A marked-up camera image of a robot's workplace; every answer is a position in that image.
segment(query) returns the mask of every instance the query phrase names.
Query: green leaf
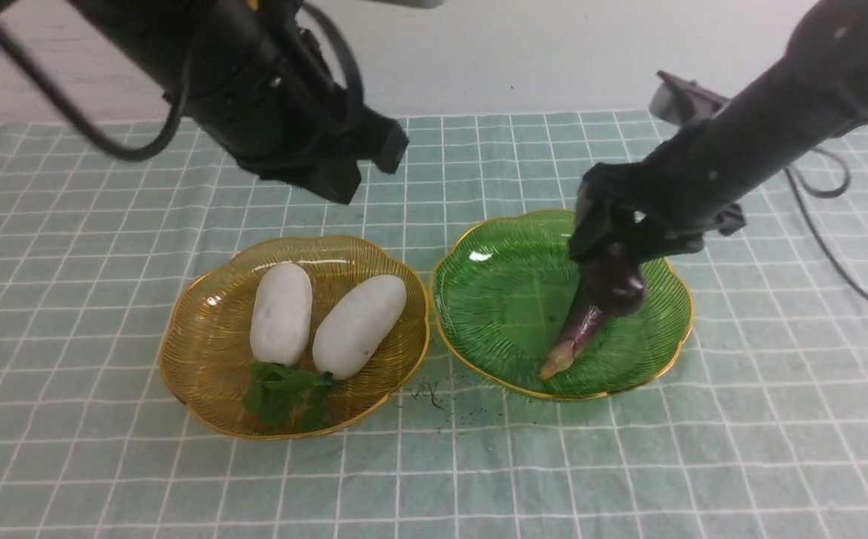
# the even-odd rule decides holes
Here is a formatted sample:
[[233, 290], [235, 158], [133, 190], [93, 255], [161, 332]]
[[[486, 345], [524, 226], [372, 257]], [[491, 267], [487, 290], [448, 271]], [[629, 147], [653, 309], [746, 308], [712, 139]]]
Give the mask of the green leaf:
[[253, 362], [251, 365], [248, 365], [248, 369], [251, 371], [251, 375], [257, 381], [264, 381], [269, 378], [270, 375], [276, 372], [275, 365], [277, 364], [265, 364], [265, 362]]
[[268, 364], [270, 365], [270, 375], [280, 376], [280, 378], [290, 378], [294, 373], [300, 371], [294, 371], [293, 368], [289, 368], [289, 366], [284, 366], [280, 364]]
[[265, 388], [273, 390], [274, 392], [303, 393], [306, 392], [307, 389], [313, 388], [317, 381], [318, 378], [313, 373], [298, 371], [297, 375], [292, 375], [290, 378], [262, 383]]
[[264, 403], [264, 388], [260, 383], [254, 382], [244, 397], [241, 398], [244, 409], [249, 413], [257, 413]]
[[329, 372], [327, 374], [321, 376], [321, 378], [317, 378], [317, 382], [314, 383], [315, 388], [318, 388], [318, 386], [333, 386], [333, 385], [334, 385], [333, 375]]
[[318, 379], [323, 381], [311, 389], [307, 398], [307, 409], [300, 416], [300, 429], [310, 433], [312, 430], [324, 429], [327, 426], [327, 396], [333, 388], [330, 379]]
[[276, 429], [291, 417], [291, 409], [297, 405], [297, 399], [290, 395], [272, 395], [266, 399], [257, 416], [268, 429]]

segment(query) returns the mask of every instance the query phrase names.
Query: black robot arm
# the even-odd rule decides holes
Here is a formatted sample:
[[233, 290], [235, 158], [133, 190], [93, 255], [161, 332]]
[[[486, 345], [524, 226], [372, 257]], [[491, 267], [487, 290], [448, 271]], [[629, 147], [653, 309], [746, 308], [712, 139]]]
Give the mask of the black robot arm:
[[[15, 0], [0, 0], [0, 11]], [[411, 0], [386, 0], [412, 6]], [[364, 103], [352, 51], [340, 31], [303, 0], [70, 0], [91, 26], [163, 89], [166, 128], [142, 149], [107, 139], [0, 26], [0, 46], [81, 134], [111, 156], [146, 160], [190, 116], [238, 166], [338, 204], [371, 160], [395, 173], [407, 136]], [[334, 81], [317, 38], [297, 24], [306, 9], [334, 48], [345, 85]]]
[[868, 0], [821, 0], [786, 54], [726, 100], [661, 72], [652, 112], [680, 126], [643, 161], [584, 175], [592, 209], [570, 239], [586, 262], [616, 242], [642, 263], [745, 224], [736, 201], [831, 137], [868, 124]]

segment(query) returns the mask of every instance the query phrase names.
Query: checkered tablecloth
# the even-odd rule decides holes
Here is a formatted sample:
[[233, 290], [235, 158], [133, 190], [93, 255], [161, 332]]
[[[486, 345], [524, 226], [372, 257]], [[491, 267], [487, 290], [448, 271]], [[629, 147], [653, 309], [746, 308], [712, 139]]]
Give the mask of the checkered tablecloth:
[[[533, 402], [434, 338], [347, 432], [246, 443], [191, 420], [157, 348], [185, 284], [233, 253], [345, 233], [427, 273], [469, 226], [573, 207], [594, 161], [671, 133], [643, 110], [404, 122], [398, 174], [365, 166], [347, 207], [256, 182], [191, 124], [140, 165], [60, 127], [0, 129], [0, 539], [868, 539], [868, 305], [779, 178], [743, 201], [748, 229], [674, 262], [695, 331], [646, 388]], [[828, 147], [855, 187], [811, 206], [868, 287], [868, 129]]]

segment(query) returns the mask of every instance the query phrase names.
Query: purple eggplant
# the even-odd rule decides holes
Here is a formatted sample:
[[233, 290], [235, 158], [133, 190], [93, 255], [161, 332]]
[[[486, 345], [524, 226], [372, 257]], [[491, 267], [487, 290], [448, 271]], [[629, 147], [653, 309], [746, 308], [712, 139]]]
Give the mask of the purple eggplant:
[[[581, 182], [577, 191], [575, 222], [590, 211], [585, 192], [587, 183]], [[640, 267], [631, 259], [622, 243], [614, 243], [598, 259], [578, 266], [580, 283], [570, 311], [557, 335], [556, 344], [540, 366], [541, 380], [558, 372], [567, 371], [574, 360], [594, 341], [609, 317], [626, 317], [643, 307], [646, 283]]]
[[646, 283], [623, 243], [614, 243], [597, 260], [580, 264], [580, 285], [590, 302], [611, 317], [626, 317], [643, 307]]
[[607, 315], [590, 302], [590, 296], [581, 283], [571, 301], [570, 311], [557, 335], [556, 345], [547, 354], [547, 361], [540, 366], [540, 379], [546, 380], [558, 372], [567, 371], [574, 359], [597, 337]]

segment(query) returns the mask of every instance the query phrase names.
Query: glass plate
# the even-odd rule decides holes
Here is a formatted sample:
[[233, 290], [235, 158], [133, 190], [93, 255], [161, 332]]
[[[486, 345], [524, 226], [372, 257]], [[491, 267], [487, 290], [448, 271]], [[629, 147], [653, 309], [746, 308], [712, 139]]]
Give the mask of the glass plate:
[[[396, 275], [407, 285], [400, 320], [364, 369], [331, 392], [330, 426], [316, 432], [297, 429], [302, 406], [286, 425], [270, 430], [244, 412], [241, 403], [251, 383], [249, 331], [257, 285], [279, 262], [303, 267], [313, 284], [311, 341], [296, 366], [307, 371], [316, 372], [310, 352], [314, 333], [349, 290], [380, 274]], [[413, 376], [430, 344], [429, 305], [423, 281], [412, 269], [360, 238], [279, 238], [257, 243], [184, 291], [161, 347], [161, 377], [195, 418], [218, 433], [252, 439], [320, 436], [361, 421]]]
[[454, 245], [431, 276], [437, 330], [464, 364], [535, 398], [593, 399], [670, 370], [694, 324], [694, 301], [666, 260], [642, 266], [643, 309], [613, 318], [567, 371], [537, 377], [580, 276], [568, 259], [574, 212], [489, 219]]

